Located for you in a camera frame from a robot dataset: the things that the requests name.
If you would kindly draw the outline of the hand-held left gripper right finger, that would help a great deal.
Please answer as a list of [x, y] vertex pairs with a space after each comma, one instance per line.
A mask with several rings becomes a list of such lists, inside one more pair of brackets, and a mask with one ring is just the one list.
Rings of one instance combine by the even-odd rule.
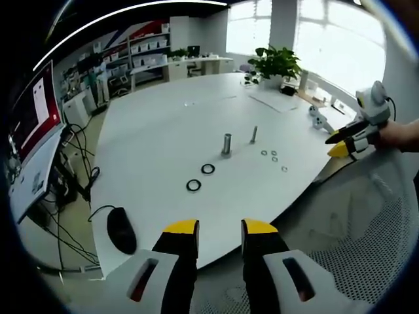
[[241, 221], [243, 278], [252, 313], [340, 313], [333, 276], [299, 250], [288, 250], [278, 230]]

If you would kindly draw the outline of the person's right hand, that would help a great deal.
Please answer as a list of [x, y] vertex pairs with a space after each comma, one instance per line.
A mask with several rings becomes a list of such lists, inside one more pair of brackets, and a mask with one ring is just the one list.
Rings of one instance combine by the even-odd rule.
[[419, 122], [399, 124], [389, 121], [380, 131], [376, 148], [396, 148], [401, 152], [418, 152]]

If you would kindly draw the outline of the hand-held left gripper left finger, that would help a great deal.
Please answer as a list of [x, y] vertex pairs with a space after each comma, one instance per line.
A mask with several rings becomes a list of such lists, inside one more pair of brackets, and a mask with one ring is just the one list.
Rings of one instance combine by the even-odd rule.
[[165, 227], [154, 247], [142, 250], [128, 297], [140, 313], [188, 313], [197, 278], [200, 223]]

